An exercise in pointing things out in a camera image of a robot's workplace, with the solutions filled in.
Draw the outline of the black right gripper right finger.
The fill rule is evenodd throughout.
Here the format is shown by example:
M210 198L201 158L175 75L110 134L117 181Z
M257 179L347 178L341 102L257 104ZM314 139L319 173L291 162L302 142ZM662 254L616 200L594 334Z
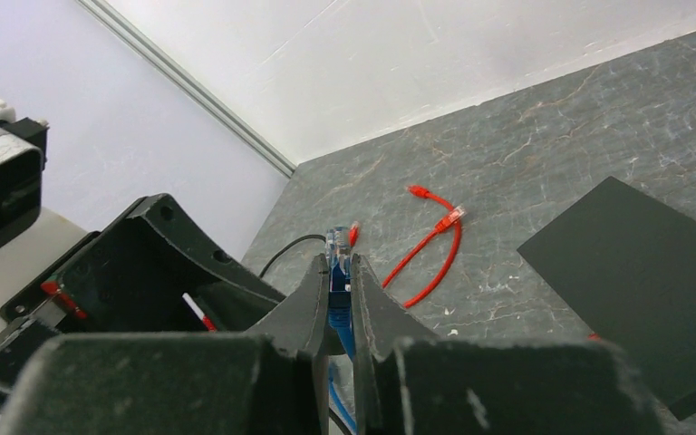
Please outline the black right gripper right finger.
M596 340L442 337L352 259L362 434L660 434L642 377Z

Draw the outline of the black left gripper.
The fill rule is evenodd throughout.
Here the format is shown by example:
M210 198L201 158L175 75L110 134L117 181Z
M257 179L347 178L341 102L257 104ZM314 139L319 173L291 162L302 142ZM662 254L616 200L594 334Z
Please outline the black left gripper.
M242 332L283 295L221 249L168 194L19 276L0 266L0 408L47 340L74 333Z

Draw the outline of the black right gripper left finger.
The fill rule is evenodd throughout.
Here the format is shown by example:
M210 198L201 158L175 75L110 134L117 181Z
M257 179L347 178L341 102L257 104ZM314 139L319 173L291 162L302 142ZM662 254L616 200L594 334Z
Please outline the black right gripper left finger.
M0 434L325 434L327 261L243 333L74 333L43 344Z

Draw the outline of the black network switch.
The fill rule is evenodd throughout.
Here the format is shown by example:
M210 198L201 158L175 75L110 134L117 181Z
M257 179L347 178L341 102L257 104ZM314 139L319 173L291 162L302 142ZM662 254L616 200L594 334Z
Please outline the black network switch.
M609 177L518 253L676 419L696 413L696 220Z

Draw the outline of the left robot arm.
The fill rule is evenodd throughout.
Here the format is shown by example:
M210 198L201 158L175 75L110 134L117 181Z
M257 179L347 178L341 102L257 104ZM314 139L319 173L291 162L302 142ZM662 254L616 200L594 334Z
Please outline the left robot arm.
M169 194L138 198L92 232L43 209L0 247L0 408L56 335L242 332L283 298Z

